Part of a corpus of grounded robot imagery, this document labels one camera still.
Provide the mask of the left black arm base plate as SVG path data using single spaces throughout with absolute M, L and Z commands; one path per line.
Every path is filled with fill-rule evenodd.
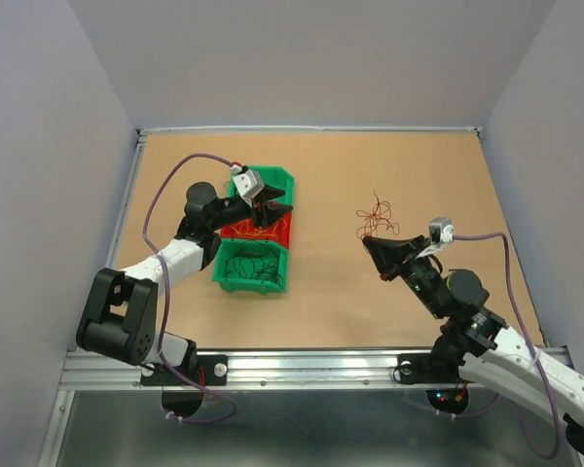
M 147 370 L 141 372 L 139 384 L 144 387 L 180 386 L 185 382 L 173 374 L 163 364 L 152 364 L 153 372 Z M 229 357 L 226 354 L 196 353 L 193 361 L 185 360 L 175 370 L 184 377 L 189 378 L 206 387 L 219 387 L 227 384 Z

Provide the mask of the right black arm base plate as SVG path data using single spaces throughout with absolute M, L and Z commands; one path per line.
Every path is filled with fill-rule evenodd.
M 397 358 L 392 369 L 392 379 L 405 385 L 466 383 L 457 365 L 434 357 L 429 353 L 409 353 Z

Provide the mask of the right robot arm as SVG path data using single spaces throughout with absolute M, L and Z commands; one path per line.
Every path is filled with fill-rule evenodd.
M 489 297 L 470 269 L 442 272 L 425 255 L 428 238 L 364 236 L 381 280 L 402 279 L 430 314 L 442 320 L 428 356 L 440 379 L 479 383 L 556 425 L 584 456 L 584 376 L 528 343 L 526 336 L 487 308 Z

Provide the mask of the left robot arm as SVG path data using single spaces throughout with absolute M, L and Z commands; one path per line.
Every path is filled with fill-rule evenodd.
M 221 245 L 219 230 L 249 220 L 267 228 L 292 210 L 278 200 L 281 188 L 266 185 L 252 198 L 234 193 L 220 198 L 213 185 L 197 182 L 186 193 L 184 217 L 174 238 L 161 250 L 125 269 L 104 268 L 96 273 L 80 319 L 76 343 L 132 366 L 161 364 L 174 382 L 190 381 L 198 361 L 194 345 L 167 333 L 157 324 L 160 296 L 204 270 Z

